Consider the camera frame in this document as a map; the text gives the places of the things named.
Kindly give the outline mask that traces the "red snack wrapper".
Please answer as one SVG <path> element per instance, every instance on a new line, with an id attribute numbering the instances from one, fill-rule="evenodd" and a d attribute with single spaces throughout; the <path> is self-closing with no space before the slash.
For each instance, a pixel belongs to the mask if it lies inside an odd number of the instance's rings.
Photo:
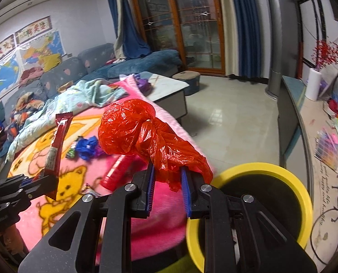
<path id="1" fill-rule="evenodd" d="M 69 130 L 72 119 L 72 112 L 56 114 L 55 116 L 56 130 L 50 145 L 50 149 L 47 153 L 47 158 L 42 173 L 43 177 L 48 177 L 52 181 L 52 190 L 46 193 L 46 196 L 52 200 L 56 200 L 57 189 L 59 185 L 59 171 L 63 142 Z"/>

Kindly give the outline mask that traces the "red plastic bag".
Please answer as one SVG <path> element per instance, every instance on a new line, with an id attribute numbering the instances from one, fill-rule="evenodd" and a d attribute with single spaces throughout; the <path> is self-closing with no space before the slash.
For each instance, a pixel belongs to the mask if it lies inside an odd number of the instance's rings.
<path id="1" fill-rule="evenodd" d="M 179 137 L 168 123 L 156 117 L 153 105 L 141 99 L 110 104 L 101 118 L 98 140 L 109 155 L 137 155 L 154 165 L 156 180 L 172 191 L 181 189 L 180 168 L 202 175 L 205 183 L 213 172 L 205 156 Z"/>

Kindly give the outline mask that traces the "yellow rim trash bin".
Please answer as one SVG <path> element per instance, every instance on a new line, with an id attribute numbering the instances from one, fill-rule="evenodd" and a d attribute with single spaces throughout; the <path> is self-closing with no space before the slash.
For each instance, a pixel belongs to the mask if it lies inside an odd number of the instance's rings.
<path id="1" fill-rule="evenodd" d="M 186 241 L 200 272 L 317 271 L 305 252 L 312 203 L 295 175 L 269 163 L 235 166 L 211 184 L 188 173 Z"/>

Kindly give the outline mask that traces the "red flat box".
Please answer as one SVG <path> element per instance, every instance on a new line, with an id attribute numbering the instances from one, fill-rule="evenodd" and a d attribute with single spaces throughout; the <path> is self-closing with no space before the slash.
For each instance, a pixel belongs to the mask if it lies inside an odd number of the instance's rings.
<path id="1" fill-rule="evenodd" d="M 135 160 L 133 155 L 118 155 L 108 173 L 100 181 L 100 185 L 109 190 L 116 190 Z"/>

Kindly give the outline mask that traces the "pink cartoon blanket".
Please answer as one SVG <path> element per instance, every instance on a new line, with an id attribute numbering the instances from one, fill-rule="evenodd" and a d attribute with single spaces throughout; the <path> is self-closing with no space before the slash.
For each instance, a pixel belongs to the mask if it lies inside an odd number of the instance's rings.
<path id="1" fill-rule="evenodd" d="M 63 144 L 64 154 L 79 136 L 90 138 L 97 135 L 104 111 L 103 108 L 91 107 L 73 118 Z M 27 146 L 13 161 L 9 175 L 37 175 L 45 165 L 54 134 L 52 128 Z M 45 196 L 34 199 L 31 206 L 20 213 L 20 220 L 13 227 L 13 236 L 32 250 L 84 191 L 93 189 L 101 195 L 109 194 L 100 182 L 113 172 L 118 161 L 117 156 L 106 154 L 89 161 L 62 157 L 56 200 Z M 132 220 L 132 258 L 142 259 L 176 247 L 185 239 L 186 223 L 182 193 L 171 191 L 164 182 L 156 182 L 149 218 Z"/>

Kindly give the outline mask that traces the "blue crumpled plastic bag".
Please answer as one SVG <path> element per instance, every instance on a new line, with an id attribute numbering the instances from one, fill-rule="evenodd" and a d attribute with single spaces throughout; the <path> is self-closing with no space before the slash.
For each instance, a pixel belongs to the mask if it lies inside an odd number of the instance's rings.
<path id="1" fill-rule="evenodd" d="M 90 161 L 102 154 L 101 147 L 99 146 L 99 140 L 96 136 L 92 136 L 88 139 L 79 139 L 75 146 L 75 152 L 78 154 L 79 158 L 85 161 Z"/>

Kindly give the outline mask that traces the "white coffee table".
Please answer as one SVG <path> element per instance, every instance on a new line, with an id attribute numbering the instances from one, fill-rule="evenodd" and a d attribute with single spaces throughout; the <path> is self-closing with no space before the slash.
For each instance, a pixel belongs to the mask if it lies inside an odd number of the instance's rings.
<path id="1" fill-rule="evenodd" d="M 147 98 L 166 110 L 177 121 L 187 115 L 187 103 L 184 90 L 189 86 L 186 82 L 148 71 L 140 73 L 152 85 Z"/>

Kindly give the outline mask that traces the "purple cloth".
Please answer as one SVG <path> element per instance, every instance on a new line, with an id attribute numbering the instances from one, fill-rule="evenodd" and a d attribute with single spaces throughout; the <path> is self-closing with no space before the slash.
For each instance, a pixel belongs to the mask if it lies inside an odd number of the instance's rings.
<path id="1" fill-rule="evenodd" d="M 144 96 L 148 96 L 152 91 L 152 85 L 147 78 L 143 78 L 140 74 L 135 74 L 134 79 L 136 86 Z"/>

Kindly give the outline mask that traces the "light blue patterned quilt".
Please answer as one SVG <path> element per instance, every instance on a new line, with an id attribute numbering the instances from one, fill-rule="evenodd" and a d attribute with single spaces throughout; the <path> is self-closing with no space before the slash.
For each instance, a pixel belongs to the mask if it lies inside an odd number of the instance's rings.
<path id="1" fill-rule="evenodd" d="M 77 115 L 90 107 L 105 107 L 128 95 L 125 89 L 121 87 L 114 89 L 109 81 L 103 78 L 79 81 L 54 99 L 46 101 L 40 111 L 27 118 L 17 137 L 11 142 L 6 160 L 12 162 L 17 152 L 55 127 L 57 114 L 72 112 L 73 115 Z"/>

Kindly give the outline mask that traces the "round blue footstool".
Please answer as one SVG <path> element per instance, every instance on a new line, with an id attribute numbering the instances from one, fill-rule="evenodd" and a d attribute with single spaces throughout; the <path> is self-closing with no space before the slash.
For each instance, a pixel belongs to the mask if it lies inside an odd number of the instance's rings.
<path id="1" fill-rule="evenodd" d="M 182 71 L 172 76 L 175 80 L 180 80 L 188 84 L 184 89 L 185 96 L 191 96 L 200 90 L 200 73 L 196 71 Z"/>

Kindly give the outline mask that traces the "world map poster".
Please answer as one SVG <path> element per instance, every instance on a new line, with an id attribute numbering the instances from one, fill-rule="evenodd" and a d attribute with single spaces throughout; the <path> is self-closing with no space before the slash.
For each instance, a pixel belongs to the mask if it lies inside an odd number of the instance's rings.
<path id="1" fill-rule="evenodd" d="M 18 45 L 14 34 L 0 42 L 0 99 L 62 62 L 65 50 L 58 30 Z"/>

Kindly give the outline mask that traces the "grey blue sofa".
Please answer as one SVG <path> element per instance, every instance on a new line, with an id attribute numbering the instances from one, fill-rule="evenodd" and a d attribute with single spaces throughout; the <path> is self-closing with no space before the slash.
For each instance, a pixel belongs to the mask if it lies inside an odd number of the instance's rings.
<path id="1" fill-rule="evenodd" d="M 96 78 L 111 80 L 120 74 L 130 75 L 143 71 L 171 77 L 182 65 L 179 52 L 174 49 L 156 51 L 145 57 L 108 64 L 112 58 L 113 44 L 106 43 L 86 49 L 46 73 L 38 70 L 37 77 L 29 80 L 28 84 L 18 87 L 6 102 L 0 101 L 0 124 L 9 124 L 11 112 L 20 95 L 25 92 L 33 92 L 46 101 L 53 99 L 58 94 L 58 88 L 70 81 L 77 83 L 80 80 L 91 81 Z"/>

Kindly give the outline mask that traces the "blue curtain left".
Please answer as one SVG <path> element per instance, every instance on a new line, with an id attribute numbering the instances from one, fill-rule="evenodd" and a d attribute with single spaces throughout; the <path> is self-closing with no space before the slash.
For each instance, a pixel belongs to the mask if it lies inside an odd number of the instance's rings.
<path id="1" fill-rule="evenodd" d="M 117 59 L 136 59 L 151 53 L 139 35 L 128 0 L 108 0 L 116 34 L 114 53 Z"/>

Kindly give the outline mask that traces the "blue curtain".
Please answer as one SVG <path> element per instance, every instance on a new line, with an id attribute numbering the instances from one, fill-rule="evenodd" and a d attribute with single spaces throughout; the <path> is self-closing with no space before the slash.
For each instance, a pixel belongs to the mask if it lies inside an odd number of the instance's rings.
<path id="1" fill-rule="evenodd" d="M 262 43 L 256 0 L 220 0 L 225 73 L 248 79 L 261 76 Z"/>
<path id="2" fill-rule="evenodd" d="M 136 59 L 151 53 L 139 35 L 128 0 L 108 0 L 116 34 L 114 53 L 117 59 Z"/>

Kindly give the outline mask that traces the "tv cabinet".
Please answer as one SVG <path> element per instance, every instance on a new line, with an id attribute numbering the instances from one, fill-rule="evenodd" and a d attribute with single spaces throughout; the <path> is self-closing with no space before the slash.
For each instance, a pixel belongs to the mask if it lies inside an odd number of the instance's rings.
<path id="1" fill-rule="evenodd" d="M 338 269 L 338 173 L 315 158 L 317 133 L 338 133 L 322 101 L 305 96 L 301 80 L 283 76 L 278 106 L 279 164 L 305 185 L 313 206 L 305 250 L 319 272 Z"/>

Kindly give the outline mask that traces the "colour swatch book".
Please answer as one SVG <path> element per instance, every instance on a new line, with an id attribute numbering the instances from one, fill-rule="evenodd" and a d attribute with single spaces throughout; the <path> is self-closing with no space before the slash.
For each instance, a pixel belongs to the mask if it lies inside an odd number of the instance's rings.
<path id="1" fill-rule="evenodd" d="M 338 144 L 333 141 L 332 135 L 325 128 L 317 133 L 314 156 L 338 173 Z"/>

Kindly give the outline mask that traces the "wooden glass sliding door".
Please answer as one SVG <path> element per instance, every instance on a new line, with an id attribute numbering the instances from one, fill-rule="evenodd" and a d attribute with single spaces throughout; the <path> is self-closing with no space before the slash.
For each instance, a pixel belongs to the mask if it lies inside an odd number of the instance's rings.
<path id="1" fill-rule="evenodd" d="M 153 51 L 175 49 L 187 70 L 225 74 L 220 0 L 132 0 L 139 32 Z"/>

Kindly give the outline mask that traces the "white paper roll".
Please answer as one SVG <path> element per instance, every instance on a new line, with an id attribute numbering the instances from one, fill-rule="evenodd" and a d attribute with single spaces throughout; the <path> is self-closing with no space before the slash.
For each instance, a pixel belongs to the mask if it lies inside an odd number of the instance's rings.
<path id="1" fill-rule="evenodd" d="M 309 71 L 307 87 L 305 90 L 305 96 L 311 101 L 317 101 L 320 91 L 320 85 L 322 80 L 322 74 L 319 71 L 311 68 Z"/>

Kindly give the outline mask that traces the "blue curtain right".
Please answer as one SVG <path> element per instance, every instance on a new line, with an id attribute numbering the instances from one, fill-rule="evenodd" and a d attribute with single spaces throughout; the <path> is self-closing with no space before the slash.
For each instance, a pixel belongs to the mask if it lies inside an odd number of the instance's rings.
<path id="1" fill-rule="evenodd" d="M 220 0 L 225 73 L 248 79 L 261 76 L 262 43 L 256 0 Z"/>

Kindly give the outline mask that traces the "silver tower air conditioner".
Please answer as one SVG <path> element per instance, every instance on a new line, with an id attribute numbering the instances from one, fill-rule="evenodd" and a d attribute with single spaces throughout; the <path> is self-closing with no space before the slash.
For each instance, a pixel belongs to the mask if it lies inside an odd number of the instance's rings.
<path id="1" fill-rule="evenodd" d="M 277 99 L 282 76 L 295 77 L 299 54 L 297 0 L 269 0 L 271 19 L 271 64 L 265 92 Z"/>

